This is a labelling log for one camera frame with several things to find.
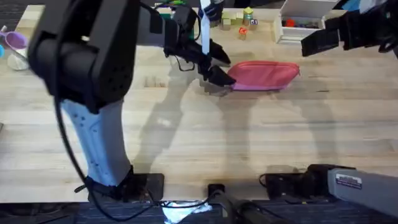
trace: purple cup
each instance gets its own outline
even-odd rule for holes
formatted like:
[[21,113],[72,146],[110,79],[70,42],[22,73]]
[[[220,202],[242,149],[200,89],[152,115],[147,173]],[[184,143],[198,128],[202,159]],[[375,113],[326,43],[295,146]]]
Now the purple cup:
[[27,47],[27,39],[21,33],[0,32],[0,36],[3,36],[6,44],[13,49],[19,50]]

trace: white label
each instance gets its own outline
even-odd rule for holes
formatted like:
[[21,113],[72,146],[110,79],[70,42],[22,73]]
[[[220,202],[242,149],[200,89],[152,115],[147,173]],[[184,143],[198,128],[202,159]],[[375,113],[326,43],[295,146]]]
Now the white label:
[[362,189],[362,179],[350,175],[336,174],[336,184],[344,185],[355,189]]

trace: wooden tabletop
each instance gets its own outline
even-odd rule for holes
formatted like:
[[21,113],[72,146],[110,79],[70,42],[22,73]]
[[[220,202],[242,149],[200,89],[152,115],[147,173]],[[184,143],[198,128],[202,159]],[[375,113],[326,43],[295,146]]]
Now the wooden tabletop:
[[[29,6],[17,30],[30,36],[42,11]],[[138,47],[123,128],[135,171],[165,175],[165,199],[203,198],[209,183],[237,197],[265,198],[265,172],[340,164],[398,176],[398,61],[377,48],[334,49],[308,58],[272,40],[272,9],[255,9],[256,31],[211,30],[232,64],[295,62],[298,76],[280,92],[209,95],[195,72],[180,72],[162,49]],[[31,72],[0,66],[0,202],[85,201],[62,145],[52,98]],[[78,139],[67,120],[80,165]]]

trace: white strap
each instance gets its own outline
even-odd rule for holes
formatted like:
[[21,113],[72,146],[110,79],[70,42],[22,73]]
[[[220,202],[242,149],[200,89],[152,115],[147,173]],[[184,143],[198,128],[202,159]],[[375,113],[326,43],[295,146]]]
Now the white strap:
[[200,7],[203,11],[201,19],[201,51],[207,54],[210,51],[210,21],[205,13],[205,8],[210,5],[210,0],[200,0]]

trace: pink pouch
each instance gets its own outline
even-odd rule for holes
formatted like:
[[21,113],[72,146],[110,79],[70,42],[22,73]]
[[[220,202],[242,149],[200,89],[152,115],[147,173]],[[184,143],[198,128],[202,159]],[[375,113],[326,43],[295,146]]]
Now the pink pouch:
[[295,63],[258,60],[237,63],[228,75],[236,80],[233,90],[280,90],[299,72]]

